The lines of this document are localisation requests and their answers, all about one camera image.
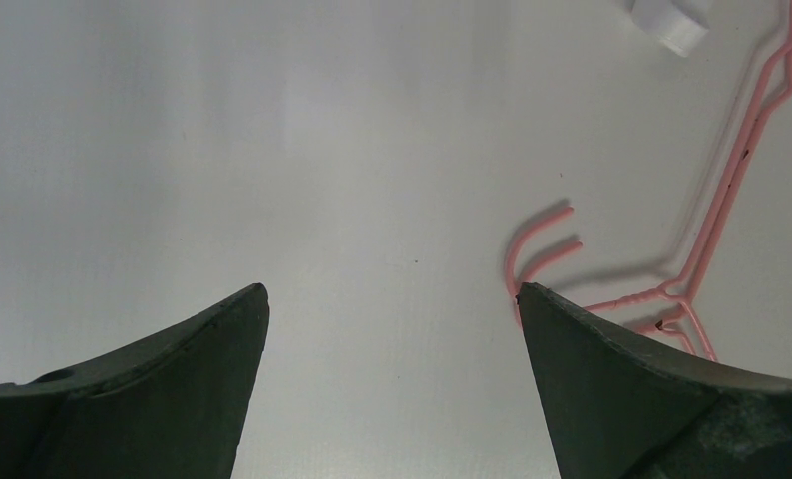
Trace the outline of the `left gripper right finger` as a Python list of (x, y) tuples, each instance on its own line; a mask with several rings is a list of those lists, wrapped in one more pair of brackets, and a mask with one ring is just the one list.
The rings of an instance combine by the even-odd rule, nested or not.
[(564, 478), (792, 478), (792, 379), (681, 352), (536, 284), (518, 306)]

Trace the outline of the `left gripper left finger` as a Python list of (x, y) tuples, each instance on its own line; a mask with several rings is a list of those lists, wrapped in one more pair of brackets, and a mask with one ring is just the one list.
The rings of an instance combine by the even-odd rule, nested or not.
[(269, 325), (255, 283), (26, 384), (0, 384), (0, 478), (228, 478)]

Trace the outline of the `red wire hanger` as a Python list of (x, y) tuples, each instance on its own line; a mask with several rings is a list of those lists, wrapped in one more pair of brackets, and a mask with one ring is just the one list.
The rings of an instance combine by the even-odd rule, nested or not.
[[(633, 2), (628, 7), (628, 18), (634, 25), (630, 17), (632, 4)], [(737, 199), (750, 161), (753, 159), (770, 118), (792, 97), (792, 1), (785, 2), (784, 7), (785, 14), (782, 24), (786, 33), (783, 42), (760, 68), (729, 156), (719, 176), (701, 226), (695, 234), (692, 247), (677, 276), (657, 285), (661, 286), (665, 283), (668, 293), (688, 298), (695, 312), (694, 300), (719, 246), (721, 235)], [(658, 46), (670, 51), (635, 25), (634, 27), (651, 38)], [(691, 329), (690, 320), (685, 318), (680, 325), (690, 334), (698, 352), (696, 356), (708, 359), (703, 355), (702, 345)]]

